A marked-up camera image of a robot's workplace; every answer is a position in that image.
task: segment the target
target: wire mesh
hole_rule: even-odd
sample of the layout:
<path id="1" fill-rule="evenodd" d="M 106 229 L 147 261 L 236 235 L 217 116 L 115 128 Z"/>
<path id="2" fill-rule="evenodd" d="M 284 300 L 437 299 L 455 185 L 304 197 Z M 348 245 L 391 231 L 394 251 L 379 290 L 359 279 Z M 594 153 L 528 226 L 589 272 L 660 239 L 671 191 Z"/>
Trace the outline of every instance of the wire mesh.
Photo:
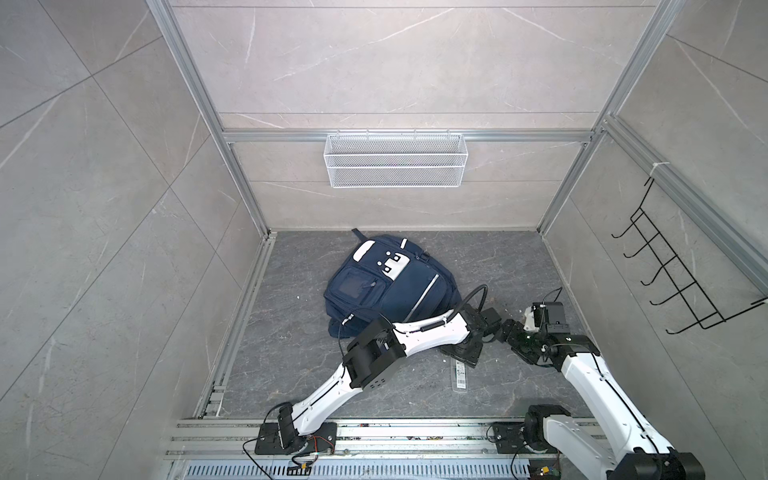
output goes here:
<path id="1" fill-rule="evenodd" d="M 325 157 L 332 187 L 457 187 L 467 146 L 460 134 L 332 134 Z"/>

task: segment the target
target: reflective strip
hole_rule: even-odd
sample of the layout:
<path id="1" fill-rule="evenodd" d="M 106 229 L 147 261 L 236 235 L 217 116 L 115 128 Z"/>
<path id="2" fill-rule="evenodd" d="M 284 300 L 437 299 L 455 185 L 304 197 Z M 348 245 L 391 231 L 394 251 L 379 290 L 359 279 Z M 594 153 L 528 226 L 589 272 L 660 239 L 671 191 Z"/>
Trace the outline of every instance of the reflective strip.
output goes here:
<path id="1" fill-rule="evenodd" d="M 434 284 L 435 284 L 435 282 L 437 281 L 437 277 L 439 277 L 439 275 L 436 273 L 436 274 L 435 274 L 435 277 L 432 279 L 432 281 L 431 281 L 431 282 L 429 282 L 429 285 L 427 285 L 427 289 L 426 289 L 426 290 L 424 290 L 424 293 L 422 293 L 422 296 L 421 296 L 421 298 L 419 298 L 419 301 L 418 301 L 418 302 L 416 302 L 416 305 L 414 305 L 414 306 L 413 306 L 413 308 L 411 308 L 411 311 L 410 311 L 410 313 L 408 314 L 408 316 L 406 317 L 406 319 L 405 319 L 405 320 L 403 320 L 403 322 L 407 322 L 407 321 L 408 321 L 408 320 L 411 318 L 411 315 L 413 315 L 413 312 L 414 312 L 414 310 L 416 310 L 416 307 L 417 307 L 417 306 L 419 306 L 419 305 L 421 304 L 422 300 L 424 300 L 424 297 L 425 297 L 425 296 L 427 296 L 427 292 L 429 291 L 429 289 L 431 289 L 431 288 L 432 288 L 432 285 L 434 285 Z"/>

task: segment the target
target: barcode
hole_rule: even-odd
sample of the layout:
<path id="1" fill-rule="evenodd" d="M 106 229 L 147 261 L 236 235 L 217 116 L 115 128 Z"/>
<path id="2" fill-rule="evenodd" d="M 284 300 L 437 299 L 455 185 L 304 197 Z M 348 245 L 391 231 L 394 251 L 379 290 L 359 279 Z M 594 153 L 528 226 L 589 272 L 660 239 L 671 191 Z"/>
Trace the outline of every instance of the barcode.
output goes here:
<path id="1" fill-rule="evenodd" d="M 467 388 L 467 371 L 463 362 L 456 362 L 456 388 Z"/>

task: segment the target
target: vertical metal post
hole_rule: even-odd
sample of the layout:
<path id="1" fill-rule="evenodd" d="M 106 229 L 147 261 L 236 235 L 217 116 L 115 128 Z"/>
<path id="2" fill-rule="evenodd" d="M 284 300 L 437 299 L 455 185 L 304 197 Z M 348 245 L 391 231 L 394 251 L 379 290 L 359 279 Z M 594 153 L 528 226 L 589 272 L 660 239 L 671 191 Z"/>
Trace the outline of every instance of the vertical metal post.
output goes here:
<path id="1" fill-rule="evenodd" d="M 157 26 L 160 28 L 168 48 L 171 54 L 174 56 L 179 71 L 184 81 L 187 83 L 187 87 L 194 98 L 197 109 L 200 111 L 205 124 L 210 130 L 211 137 L 216 143 L 216 147 L 219 149 L 219 153 L 224 158 L 224 163 L 232 175 L 232 179 L 237 186 L 240 196 L 243 197 L 248 213 L 250 214 L 253 223 L 259 230 L 261 237 L 266 238 L 269 235 L 269 228 L 264 221 L 264 215 L 262 215 L 259 209 L 259 204 L 256 202 L 256 197 L 253 195 L 253 191 L 250 188 L 248 179 L 243 172 L 243 168 L 240 166 L 240 162 L 237 161 L 234 152 L 230 145 L 224 140 L 223 128 L 219 117 L 214 109 L 214 104 L 210 99 L 203 79 L 200 77 L 200 72 L 194 65 L 192 55 L 189 52 L 187 43 L 184 41 L 184 37 L 181 34 L 176 18 L 172 12 L 170 6 L 166 0 L 147 0 L 149 9 L 152 11 Z"/>
<path id="2" fill-rule="evenodd" d="M 654 15 L 650 18 L 648 26 L 645 28 L 643 36 L 637 43 L 637 47 L 634 49 L 634 53 L 630 58 L 629 63 L 624 68 L 624 71 L 619 77 L 618 83 L 611 92 L 611 96 L 608 97 L 608 101 L 603 107 L 603 111 L 598 117 L 598 121 L 594 126 L 594 136 L 592 141 L 581 149 L 577 155 L 574 163 L 571 165 L 571 169 L 565 175 L 563 182 L 560 184 L 557 193 L 554 195 L 552 202 L 549 205 L 546 213 L 539 222 L 538 228 L 541 235 L 545 235 L 551 227 L 556 216 L 560 213 L 560 209 L 571 194 L 576 181 L 584 172 L 589 159 L 591 158 L 597 146 L 600 144 L 605 130 L 603 129 L 603 123 L 612 115 L 616 114 L 621 105 L 629 97 L 632 88 L 640 79 L 645 68 L 648 66 L 650 59 L 654 56 L 654 52 L 658 48 L 661 41 L 664 39 L 664 35 L 672 25 L 672 21 L 677 16 L 677 13 L 683 8 L 685 0 L 661 0 L 656 7 Z"/>

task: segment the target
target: white zip tie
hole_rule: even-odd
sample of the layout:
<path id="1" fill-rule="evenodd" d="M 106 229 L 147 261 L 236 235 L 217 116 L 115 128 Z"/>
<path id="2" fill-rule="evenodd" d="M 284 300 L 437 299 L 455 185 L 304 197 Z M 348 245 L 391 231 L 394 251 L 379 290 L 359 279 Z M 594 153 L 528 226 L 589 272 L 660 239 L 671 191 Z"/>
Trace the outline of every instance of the white zip tie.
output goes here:
<path id="1" fill-rule="evenodd" d="M 659 165 L 669 165 L 669 162 L 654 162 L 654 167 L 650 169 L 650 173 L 648 174 L 648 177 L 653 177 L 654 170 L 656 170 L 656 167 Z"/>

